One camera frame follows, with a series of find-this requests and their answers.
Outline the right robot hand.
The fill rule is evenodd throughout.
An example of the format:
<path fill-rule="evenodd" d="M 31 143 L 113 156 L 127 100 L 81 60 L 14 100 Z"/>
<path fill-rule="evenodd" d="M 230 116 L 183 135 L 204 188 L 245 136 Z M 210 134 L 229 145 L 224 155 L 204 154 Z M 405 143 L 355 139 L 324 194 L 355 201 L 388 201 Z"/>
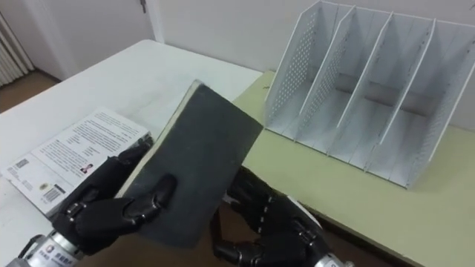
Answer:
<path fill-rule="evenodd" d="M 290 196 L 242 166 L 226 194 L 231 209 L 258 235 L 232 242 L 221 234 L 219 213 L 210 222 L 214 256 L 234 266 L 315 266 L 332 249 L 317 219 Z"/>

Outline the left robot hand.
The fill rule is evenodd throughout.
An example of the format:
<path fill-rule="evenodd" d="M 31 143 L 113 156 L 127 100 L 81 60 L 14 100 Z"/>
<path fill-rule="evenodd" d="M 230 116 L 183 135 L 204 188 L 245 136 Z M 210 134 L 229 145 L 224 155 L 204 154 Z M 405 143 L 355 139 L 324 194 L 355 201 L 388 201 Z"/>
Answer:
<path fill-rule="evenodd" d="M 117 196 L 152 145 L 153 139 L 148 137 L 108 157 L 62 201 L 52 220 L 53 229 L 91 256 L 159 216 L 177 189 L 177 179 L 171 174 L 162 175 L 137 197 Z"/>

